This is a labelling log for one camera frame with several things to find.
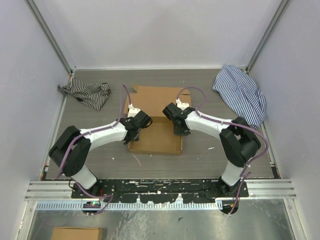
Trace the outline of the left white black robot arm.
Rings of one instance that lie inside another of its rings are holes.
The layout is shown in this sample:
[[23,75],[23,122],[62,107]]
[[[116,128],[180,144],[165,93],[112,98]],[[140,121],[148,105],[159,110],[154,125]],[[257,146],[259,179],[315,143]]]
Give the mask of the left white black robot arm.
[[51,147],[48,156],[59,167],[58,175],[73,179],[77,187],[93,199],[100,194],[102,186],[85,166],[89,152],[113,142],[123,142],[125,145],[136,142],[140,131],[152,123],[152,118],[140,110],[135,116],[122,117],[91,129],[78,129],[72,125],[65,129]]

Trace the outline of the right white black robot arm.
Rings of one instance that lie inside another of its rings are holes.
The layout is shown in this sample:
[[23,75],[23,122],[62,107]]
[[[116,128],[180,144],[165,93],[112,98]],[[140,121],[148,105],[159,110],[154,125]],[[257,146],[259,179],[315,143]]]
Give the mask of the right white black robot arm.
[[241,117],[235,120],[217,118],[193,107],[179,107],[173,102],[162,112],[173,123],[176,136],[184,137],[191,131],[199,131],[221,141],[228,162],[218,179],[218,187],[223,196],[232,197],[238,191],[245,166],[261,148],[257,132],[251,131]]

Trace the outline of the brown cardboard box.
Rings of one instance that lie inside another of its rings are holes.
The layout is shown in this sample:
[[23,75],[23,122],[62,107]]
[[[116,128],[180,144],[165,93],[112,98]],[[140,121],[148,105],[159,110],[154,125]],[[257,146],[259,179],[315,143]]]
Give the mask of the brown cardboard box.
[[146,86],[133,84],[134,93],[130,94],[134,108],[149,115],[152,124],[139,133],[138,141],[131,141],[128,149],[139,154],[182,154],[182,138],[174,134],[173,123],[163,114],[170,103],[175,103],[177,95],[183,103],[192,105],[188,89],[181,87]]

